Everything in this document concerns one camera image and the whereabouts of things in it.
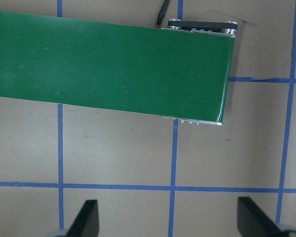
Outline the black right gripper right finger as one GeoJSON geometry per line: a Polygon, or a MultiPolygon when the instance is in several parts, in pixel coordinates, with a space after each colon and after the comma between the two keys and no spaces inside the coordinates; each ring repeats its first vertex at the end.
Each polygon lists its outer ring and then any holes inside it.
{"type": "Polygon", "coordinates": [[[238,197],[237,229],[242,237],[280,237],[281,231],[250,197],[238,197]]]}

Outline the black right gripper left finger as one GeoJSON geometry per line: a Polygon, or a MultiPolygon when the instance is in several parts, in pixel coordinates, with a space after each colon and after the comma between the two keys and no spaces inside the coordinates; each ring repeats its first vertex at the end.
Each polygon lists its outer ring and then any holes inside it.
{"type": "Polygon", "coordinates": [[[98,202],[96,199],[86,200],[66,233],[66,237],[97,237],[98,235],[98,202]]]}

